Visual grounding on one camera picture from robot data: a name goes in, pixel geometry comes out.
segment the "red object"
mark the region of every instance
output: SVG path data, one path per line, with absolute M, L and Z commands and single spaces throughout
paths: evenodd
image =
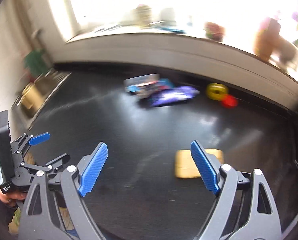
M 226 95 L 222 99 L 221 104 L 226 108 L 233 108 L 238 105 L 238 100 L 232 95 Z

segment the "human hand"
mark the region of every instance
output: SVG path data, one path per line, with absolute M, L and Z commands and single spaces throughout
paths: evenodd
M 16 205 L 16 200 L 23 200 L 26 198 L 27 193 L 19 192 L 19 191 L 13 191 L 7 194 L 3 194 L 0 189 L 0 200 L 7 204 L 10 207 L 13 207 Z

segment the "silver screw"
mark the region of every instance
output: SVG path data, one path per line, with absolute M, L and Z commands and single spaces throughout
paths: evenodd
M 225 164 L 222 165 L 222 169 L 225 170 L 225 171 L 230 171 L 231 170 L 231 166 L 229 164 L 226 164 L 225 163 Z
M 258 176 L 262 175 L 262 171 L 260 169 L 255 169 L 254 173 L 257 174 Z
M 76 170 L 76 166 L 75 165 L 70 165 L 67 167 L 67 171 L 69 172 L 74 172 Z
M 44 171 L 42 171 L 42 170 L 36 172 L 36 175 L 38 177 L 41 177 L 43 174 L 44 174 Z

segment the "wall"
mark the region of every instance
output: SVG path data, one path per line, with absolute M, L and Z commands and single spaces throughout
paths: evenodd
M 234 84 L 287 108 L 298 102 L 298 83 L 281 70 L 229 46 L 168 34 L 120 34 L 65 44 L 48 0 L 30 0 L 30 17 L 55 62 L 118 61 L 185 70 Z
M 12 10 L 11 0 L 0 5 L 0 111 L 10 109 L 18 92 L 28 83 L 22 58 L 28 53 L 28 46 L 22 39 Z M 11 136 L 18 137 L 20 132 L 14 125 L 9 112 Z

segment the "purple snack wrapper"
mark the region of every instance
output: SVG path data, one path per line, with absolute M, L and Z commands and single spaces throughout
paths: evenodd
M 164 90 L 152 95 L 151 106 L 161 106 L 173 102 L 185 101 L 194 98 L 200 92 L 193 87 L 183 86 L 174 89 Z

